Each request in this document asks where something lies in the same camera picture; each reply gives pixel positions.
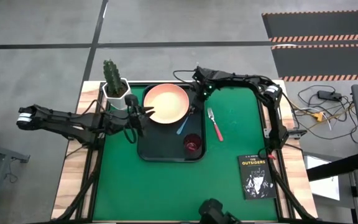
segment green mat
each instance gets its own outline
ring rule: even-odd
[[[143,90],[132,87],[139,101]],[[106,136],[94,220],[199,220],[198,209],[209,198],[240,220],[277,220],[274,199],[244,200],[241,189],[237,157],[264,146],[254,94],[245,88],[215,91],[209,106],[224,141],[207,119],[207,150],[198,162],[146,162],[123,133]]]

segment book cover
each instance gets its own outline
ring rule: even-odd
[[[276,197],[266,160],[258,155],[239,156],[241,185],[247,200]]]

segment red fork handle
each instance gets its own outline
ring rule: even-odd
[[[221,131],[219,130],[218,125],[216,123],[214,123],[214,127],[215,127],[216,135],[218,136],[219,141],[223,141]]]

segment blue spoon handle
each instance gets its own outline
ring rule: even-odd
[[[181,132],[183,131],[183,128],[185,127],[185,124],[186,124],[188,118],[189,118],[189,116],[187,116],[186,120],[183,122],[183,124],[181,124],[180,128],[177,131],[177,134],[181,134]]]

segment black tray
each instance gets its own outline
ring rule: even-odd
[[[149,85],[145,88],[142,105],[147,92],[154,86],[156,85]],[[188,85],[178,86],[186,91],[191,104],[195,92],[190,91]],[[182,133],[177,135],[177,130],[187,116],[188,114],[172,124],[160,124],[150,120],[147,125],[146,136],[139,138],[137,142],[137,153],[139,156],[146,161],[158,162],[196,162],[200,160],[206,150],[204,111],[198,111],[190,115]],[[186,150],[183,144],[184,138],[192,133],[200,136],[202,140],[200,148],[196,151]]]

